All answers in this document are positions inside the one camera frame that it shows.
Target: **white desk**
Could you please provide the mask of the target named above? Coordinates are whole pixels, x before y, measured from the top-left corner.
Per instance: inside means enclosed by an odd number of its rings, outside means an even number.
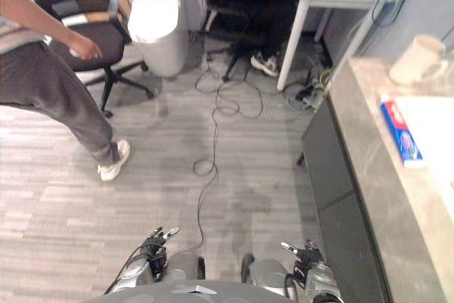
[[[362,40],[366,36],[367,32],[372,25],[372,10],[374,8],[376,0],[299,0],[297,14],[295,16],[292,32],[290,33],[289,43],[285,51],[284,61],[282,63],[282,69],[277,81],[277,90],[282,91],[287,81],[287,76],[289,75],[290,66],[292,64],[293,56],[298,45],[299,36],[301,35],[301,30],[303,28],[304,20],[306,19],[307,11],[310,6],[313,7],[324,7],[327,9],[369,9],[369,12],[366,14],[364,21],[361,26],[358,28],[355,37],[352,39],[350,45],[347,47],[346,51],[343,54],[336,69],[331,77],[331,80],[337,74],[337,71],[342,67],[343,63],[347,60],[348,57],[353,55],[361,44]],[[375,9],[376,12],[380,12],[382,4],[378,4]],[[316,37],[319,38],[323,32],[323,29],[328,20],[329,12],[326,11],[319,29],[317,30]]]

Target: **white mug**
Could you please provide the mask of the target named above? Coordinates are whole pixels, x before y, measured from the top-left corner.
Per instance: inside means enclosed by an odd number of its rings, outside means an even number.
[[[442,60],[446,46],[438,38],[417,35],[401,57],[393,64],[389,76],[398,84],[434,80],[444,74],[448,61]]]

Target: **black pants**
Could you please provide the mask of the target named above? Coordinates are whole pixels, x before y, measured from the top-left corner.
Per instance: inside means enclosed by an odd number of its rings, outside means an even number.
[[[247,31],[266,34],[266,44],[261,52],[262,56],[268,59],[276,54],[282,42],[290,35],[298,1],[230,0],[223,5],[247,14],[249,19]],[[245,28],[245,21],[239,17],[223,17],[223,22],[232,30],[242,31]]]
[[[279,50],[282,42],[289,36],[297,12],[297,3],[260,4],[258,10],[249,17],[250,28],[254,31],[264,30],[267,41],[262,48],[265,60]]]
[[[112,127],[87,88],[46,44],[25,44],[0,57],[0,104],[65,124],[101,165],[120,159]]]

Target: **toothpaste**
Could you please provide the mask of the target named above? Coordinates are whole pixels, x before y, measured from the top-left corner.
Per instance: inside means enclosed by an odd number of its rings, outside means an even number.
[[[381,96],[380,108],[388,123],[394,142],[397,144],[399,153],[405,167],[424,167],[423,157],[418,146],[414,142],[409,127],[406,125],[399,107],[387,94]]]

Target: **office chair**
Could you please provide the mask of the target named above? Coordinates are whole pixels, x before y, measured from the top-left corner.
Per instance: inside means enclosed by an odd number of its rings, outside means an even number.
[[[51,16],[63,21],[65,18],[77,15],[94,15],[104,13],[104,16],[96,21],[76,23],[68,25],[72,30],[90,38],[99,45],[103,57],[92,60],[81,60],[71,54],[68,47],[60,42],[52,40],[49,46],[65,61],[75,72],[92,71],[104,69],[105,75],[97,77],[85,83],[86,86],[104,82],[104,90],[101,98],[101,111],[106,117],[112,113],[106,110],[106,102],[111,93],[114,83],[121,82],[129,86],[142,89],[149,99],[154,97],[153,93],[145,86],[123,77],[123,74],[134,67],[140,67],[147,71],[148,67],[144,61],[112,69],[112,65],[120,62],[123,57],[124,46],[131,42],[131,37],[126,29],[127,16],[118,6],[118,0],[34,0],[37,5],[43,8]]]
[[[266,36],[263,33],[249,29],[249,18],[246,13],[223,7],[218,0],[206,0],[206,7],[207,12],[201,29],[202,32],[213,38],[232,42],[227,48],[207,52],[208,56],[225,52],[232,54],[232,60],[227,67],[226,73],[222,76],[222,80],[227,82],[230,71],[238,59],[252,50],[264,46]],[[242,23],[241,30],[233,31],[225,25],[225,22],[232,17]]]

